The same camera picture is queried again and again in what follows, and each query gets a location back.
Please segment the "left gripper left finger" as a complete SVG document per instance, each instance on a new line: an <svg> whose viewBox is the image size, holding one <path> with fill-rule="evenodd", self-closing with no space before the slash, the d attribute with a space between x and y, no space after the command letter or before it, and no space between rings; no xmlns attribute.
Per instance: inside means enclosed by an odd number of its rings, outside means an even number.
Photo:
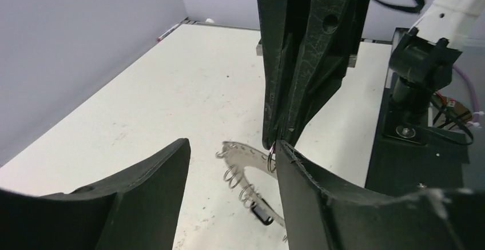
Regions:
<svg viewBox="0 0 485 250"><path fill-rule="evenodd" d="M2 249L171 249L191 149L179 138L71 193L1 190Z"/></svg>

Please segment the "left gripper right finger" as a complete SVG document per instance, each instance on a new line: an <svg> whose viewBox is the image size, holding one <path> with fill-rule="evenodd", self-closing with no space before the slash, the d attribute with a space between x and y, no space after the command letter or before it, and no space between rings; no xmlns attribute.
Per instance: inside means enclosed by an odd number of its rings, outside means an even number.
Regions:
<svg viewBox="0 0 485 250"><path fill-rule="evenodd" d="M290 249L483 249L484 193L359 187L278 140L276 172Z"/></svg>

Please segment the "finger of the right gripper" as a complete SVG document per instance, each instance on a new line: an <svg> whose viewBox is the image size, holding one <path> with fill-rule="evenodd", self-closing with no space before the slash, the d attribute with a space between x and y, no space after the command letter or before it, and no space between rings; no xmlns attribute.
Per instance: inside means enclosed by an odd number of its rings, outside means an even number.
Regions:
<svg viewBox="0 0 485 250"><path fill-rule="evenodd" d="M298 0L291 26L292 72L278 139L295 146L305 126L339 90L357 53L370 0Z"/></svg>
<svg viewBox="0 0 485 250"><path fill-rule="evenodd" d="M294 143L300 100L295 96L298 0L257 0L265 74L262 144Z"/></svg>

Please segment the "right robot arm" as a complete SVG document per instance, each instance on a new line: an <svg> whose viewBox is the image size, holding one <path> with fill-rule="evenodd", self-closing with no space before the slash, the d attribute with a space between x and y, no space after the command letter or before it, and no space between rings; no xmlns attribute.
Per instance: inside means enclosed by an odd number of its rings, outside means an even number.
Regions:
<svg viewBox="0 0 485 250"><path fill-rule="evenodd" d="M374 0L257 0L265 73L262 144L279 140L294 145L305 126L339 90L361 43L369 4ZM409 115L421 114L425 101L451 81L451 68L462 53L484 0L434 0L403 35L388 65L411 91L394 96Z"/></svg>

